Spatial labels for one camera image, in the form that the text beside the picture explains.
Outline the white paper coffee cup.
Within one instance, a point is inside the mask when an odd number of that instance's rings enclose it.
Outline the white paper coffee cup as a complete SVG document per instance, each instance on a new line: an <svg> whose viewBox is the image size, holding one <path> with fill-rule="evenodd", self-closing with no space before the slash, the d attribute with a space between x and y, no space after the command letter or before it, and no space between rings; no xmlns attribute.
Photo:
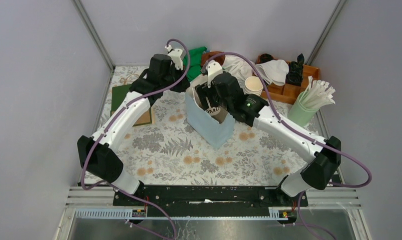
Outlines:
<svg viewBox="0 0 402 240"><path fill-rule="evenodd" d="M205 112L209 116L211 116L215 121L217 121L218 124L221 124L228 115L228 112L220 106L210 107L210 108L206 109Z"/></svg>

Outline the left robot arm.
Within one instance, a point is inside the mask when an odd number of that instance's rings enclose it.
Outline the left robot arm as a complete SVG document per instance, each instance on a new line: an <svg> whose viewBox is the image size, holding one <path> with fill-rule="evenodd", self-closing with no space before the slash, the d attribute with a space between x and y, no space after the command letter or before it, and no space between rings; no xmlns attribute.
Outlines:
<svg viewBox="0 0 402 240"><path fill-rule="evenodd" d="M133 128L140 117L163 96L164 91L183 92L189 83L185 78L191 58L185 45L173 48L166 44L166 54L155 54L138 79L133 81L126 96L114 114L91 136L81 136L77 141L80 165L82 167L81 185L86 172L101 179L101 184L125 192L125 199L133 206L144 199L141 184L129 174L116 151L125 135Z"/></svg>

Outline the light blue paper bag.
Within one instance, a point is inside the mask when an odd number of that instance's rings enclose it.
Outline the light blue paper bag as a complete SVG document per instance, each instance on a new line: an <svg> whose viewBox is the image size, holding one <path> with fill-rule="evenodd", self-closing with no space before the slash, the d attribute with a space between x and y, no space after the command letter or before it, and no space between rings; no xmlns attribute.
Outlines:
<svg viewBox="0 0 402 240"><path fill-rule="evenodd" d="M206 81L207 76L200 74L190 82L190 87L185 92L187 121L211 147L218 149L233 135L235 120L228 113L226 119L218 124L198 105L199 99L194 87Z"/></svg>

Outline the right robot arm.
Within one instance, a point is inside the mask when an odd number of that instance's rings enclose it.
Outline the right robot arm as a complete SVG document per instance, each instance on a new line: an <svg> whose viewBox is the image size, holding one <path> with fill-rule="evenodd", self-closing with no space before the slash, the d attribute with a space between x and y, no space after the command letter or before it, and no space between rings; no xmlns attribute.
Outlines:
<svg viewBox="0 0 402 240"><path fill-rule="evenodd" d="M294 150L306 165L283 178L275 193L277 203L288 206L295 196L310 188L324 190L341 163L341 141L312 134L279 114L270 100L245 94L238 81L211 60L204 64L206 83L195 87L201 107L222 107L236 121L262 130Z"/></svg>

